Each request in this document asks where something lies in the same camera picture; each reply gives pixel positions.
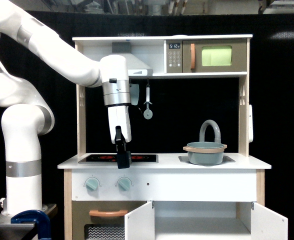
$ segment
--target cooktop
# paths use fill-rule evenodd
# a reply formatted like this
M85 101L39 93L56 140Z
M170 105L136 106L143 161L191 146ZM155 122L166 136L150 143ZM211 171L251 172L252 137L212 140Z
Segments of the cooktop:
M132 154L132 163L158 163L157 154ZM117 163L117 154L91 154L78 162L79 164Z

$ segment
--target wooden handle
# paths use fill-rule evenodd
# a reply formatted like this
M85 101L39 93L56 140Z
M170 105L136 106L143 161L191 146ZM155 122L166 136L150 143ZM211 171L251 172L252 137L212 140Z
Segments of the wooden handle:
M92 217L121 217L125 216L128 213L128 210L119 210L119 211L98 211L91 210L89 211L89 215Z
M195 69L195 43L190 44L190 51L191 51L191 67L190 69Z
M227 145L224 144L223 147L219 147L219 148L197 148L197 147L184 146L182 149L187 152L193 152L193 153L216 154L216 153L223 152L224 149L226 148L227 148Z

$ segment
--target gray faucet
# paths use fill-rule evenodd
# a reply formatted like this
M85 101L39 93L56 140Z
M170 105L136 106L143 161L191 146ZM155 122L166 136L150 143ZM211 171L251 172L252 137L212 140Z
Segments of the gray faucet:
M207 120L205 121L200 128L200 133L199 133L199 142L205 142L205 131L208 126L212 126L213 131L215 133L215 143L222 143L222 138L221 138L221 130L219 129L217 123L213 120Z

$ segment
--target black backdrop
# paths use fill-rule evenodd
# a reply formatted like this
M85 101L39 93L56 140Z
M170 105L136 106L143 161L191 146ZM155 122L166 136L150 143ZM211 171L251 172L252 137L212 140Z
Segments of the black backdrop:
M30 12L74 46L72 37L253 34L250 45L250 104L254 141L249 154L272 165L266 171L265 205L289 218L294 240L294 14L220 16L123 16ZM52 239L64 235L63 170L77 154L76 87L9 37L0 40L0 60L12 75L32 82L51 107L56 124L40 137L43 202L56 203ZM227 152L238 149L238 80L150 80L153 118L145 120L145 86L131 107L132 142L138 153L182 152L197 141L203 121L215 120ZM87 151L115 152L100 88L87 89ZM3 108L0 108L0 121ZM208 131L208 139L213 134ZM0 122L0 198L6 196L5 148Z

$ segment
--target microwave handle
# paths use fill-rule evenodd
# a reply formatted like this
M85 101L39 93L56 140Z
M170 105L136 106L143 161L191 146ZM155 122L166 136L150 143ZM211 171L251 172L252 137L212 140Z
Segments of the microwave handle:
M190 69L195 69L195 43L190 44L190 51L191 51L191 67Z

